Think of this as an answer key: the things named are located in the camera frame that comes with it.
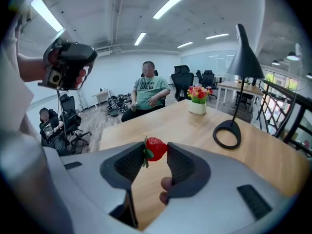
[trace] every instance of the white flower pot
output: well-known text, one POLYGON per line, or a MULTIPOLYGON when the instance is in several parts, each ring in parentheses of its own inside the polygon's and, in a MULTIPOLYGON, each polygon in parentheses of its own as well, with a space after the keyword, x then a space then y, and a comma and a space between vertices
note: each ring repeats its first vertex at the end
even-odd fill
POLYGON ((206 107, 207 107, 206 103, 198 104, 190 100, 189 111, 193 114, 204 115, 206 113, 206 107))

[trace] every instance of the person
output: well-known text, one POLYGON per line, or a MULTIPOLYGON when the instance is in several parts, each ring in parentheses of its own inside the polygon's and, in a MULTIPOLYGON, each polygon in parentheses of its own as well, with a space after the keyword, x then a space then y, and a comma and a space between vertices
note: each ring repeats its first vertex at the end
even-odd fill
POLYGON ((54 148, 59 156, 67 156, 71 153, 66 148, 66 143, 61 136, 60 130, 64 122, 58 119, 58 116, 50 118, 49 110, 42 108, 39 111, 40 119, 43 121, 40 127, 40 134, 47 142, 47 146, 54 148))
POLYGON ((154 70, 155 65, 151 61, 143 63, 144 77, 135 82, 131 93, 130 109, 121 117, 122 122, 164 107, 164 101, 160 99, 170 93, 170 88, 164 78, 154 75, 154 70))

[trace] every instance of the fluorescent light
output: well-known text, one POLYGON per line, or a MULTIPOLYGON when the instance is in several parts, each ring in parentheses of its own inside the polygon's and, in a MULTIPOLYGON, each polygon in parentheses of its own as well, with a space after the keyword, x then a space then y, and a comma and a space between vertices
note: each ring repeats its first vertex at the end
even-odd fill
POLYGON ((211 38, 216 38, 216 37, 224 37, 224 36, 228 36, 228 35, 229 35, 228 33, 225 33, 225 34, 220 34, 220 35, 206 37, 206 39, 211 39, 211 38))
POLYGON ((142 41, 143 37, 146 35, 146 32, 141 32, 141 34, 138 36, 136 42, 135 42, 135 46, 139 45, 140 42, 142 41))
POLYGON ((52 26, 57 32, 63 29, 63 26, 53 16, 48 7, 42 0, 33 0, 31 6, 52 26))
POLYGON ((186 45, 190 45, 190 44, 192 44, 192 43, 193 43, 193 42, 190 41, 190 42, 188 42, 188 43, 185 43, 185 44, 182 44, 182 45, 178 46, 178 48, 182 48, 182 47, 184 47, 184 46, 186 46, 186 45))
POLYGON ((154 16, 154 19, 159 19, 163 14, 170 10, 175 4, 181 0, 169 0, 154 16))

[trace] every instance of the hand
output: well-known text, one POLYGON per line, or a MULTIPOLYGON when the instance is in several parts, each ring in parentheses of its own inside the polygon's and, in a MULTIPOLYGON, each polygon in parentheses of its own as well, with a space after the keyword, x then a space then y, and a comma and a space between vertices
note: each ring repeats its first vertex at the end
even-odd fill
MULTIPOLYGON (((58 64, 58 55, 59 55, 59 49, 54 49, 49 52, 48 60, 53 65, 58 64)), ((87 74, 87 72, 84 69, 81 69, 79 72, 79 76, 76 78, 76 84, 75 88, 78 88, 79 84, 82 83, 83 77, 87 74)))
MULTIPOLYGON (((164 177, 161 180, 161 186, 163 189, 165 189, 166 191, 170 189, 170 187, 172 187, 172 178, 171 177, 164 177)), ((159 199, 162 203, 164 203, 165 205, 167 204, 167 192, 161 192, 159 195, 159 199)))
POLYGON ((55 127, 55 128, 53 128, 53 132, 54 132, 54 133, 56 133, 58 129, 59 129, 59 127, 58 127, 58 126, 57 126, 57 127, 55 127))
POLYGON ((130 105, 131 110, 134 112, 136 110, 136 107, 137 107, 137 102, 133 101, 130 105))
POLYGON ((158 102, 158 98, 153 96, 152 98, 148 99, 148 104, 150 107, 155 107, 158 102))

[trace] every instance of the desk lamp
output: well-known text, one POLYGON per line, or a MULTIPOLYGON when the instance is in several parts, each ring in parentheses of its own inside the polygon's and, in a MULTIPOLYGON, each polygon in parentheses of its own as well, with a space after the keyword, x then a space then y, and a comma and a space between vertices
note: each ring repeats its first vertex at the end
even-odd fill
POLYGON ((235 149, 240 145, 241 142, 241 134, 238 124, 234 121, 238 107, 240 104, 240 100, 243 95, 243 88, 244 88, 244 81, 245 77, 253 77, 253 78, 264 78, 264 75, 262 73, 261 66, 257 60, 257 57, 254 55, 253 51, 251 50, 248 38, 246 35, 245 28, 242 24, 236 25, 236 31, 237 31, 237 39, 238 39, 238 49, 236 51, 236 54, 232 60, 232 63, 230 64, 230 67, 228 69, 228 73, 231 75, 238 75, 242 77, 242 85, 240 88, 240 94, 239 99, 237 103, 237 107, 235 109, 235 113, 232 120, 226 120, 219 124, 213 133, 213 137, 215 142, 226 149, 235 149), (227 146, 223 143, 221 143, 216 134, 220 130, 228 130, 234 136, 236 137, 237 143, 234 146, 227 146))

